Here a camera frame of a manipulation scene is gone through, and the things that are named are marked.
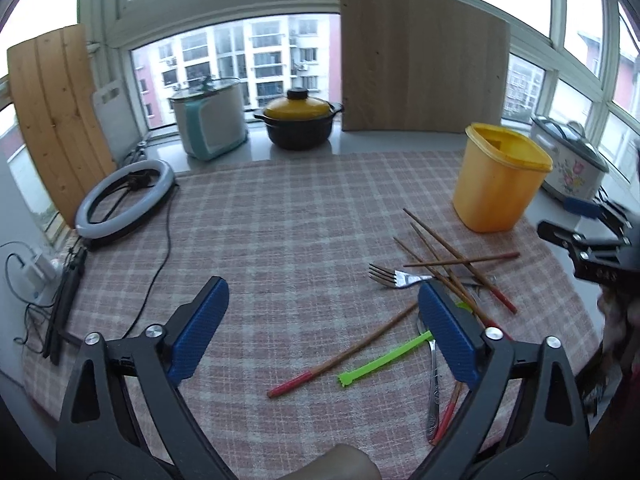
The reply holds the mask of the right hand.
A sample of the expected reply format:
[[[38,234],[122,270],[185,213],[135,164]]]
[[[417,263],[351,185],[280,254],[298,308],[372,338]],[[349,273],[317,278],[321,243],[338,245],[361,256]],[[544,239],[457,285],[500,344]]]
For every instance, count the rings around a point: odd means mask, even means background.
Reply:
[[[602,350],[619,361],[639,330],[639,298],[601,286],[597,307],[605,319]]]

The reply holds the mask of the left hand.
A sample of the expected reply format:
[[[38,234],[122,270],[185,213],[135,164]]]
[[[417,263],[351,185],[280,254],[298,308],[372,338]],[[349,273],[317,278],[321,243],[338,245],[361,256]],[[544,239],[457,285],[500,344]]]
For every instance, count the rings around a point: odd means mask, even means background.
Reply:
[[[348,444],[337,444],[282,480],[380,480],[378,466],[365,452]]]

